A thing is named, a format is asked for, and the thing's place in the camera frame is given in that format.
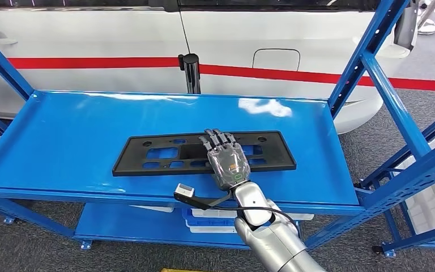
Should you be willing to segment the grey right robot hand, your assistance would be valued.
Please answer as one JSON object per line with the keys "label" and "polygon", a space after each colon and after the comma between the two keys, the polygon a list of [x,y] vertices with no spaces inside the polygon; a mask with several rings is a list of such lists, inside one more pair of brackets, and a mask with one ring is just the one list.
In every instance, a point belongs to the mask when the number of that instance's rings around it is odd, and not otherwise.
{"label": "grey right robot hand", "polygon": [[249,181],[250,165],[241,145],[231,133],[219,129],[205,129],[199,140],[207,151],[218,188],[227,191]]}

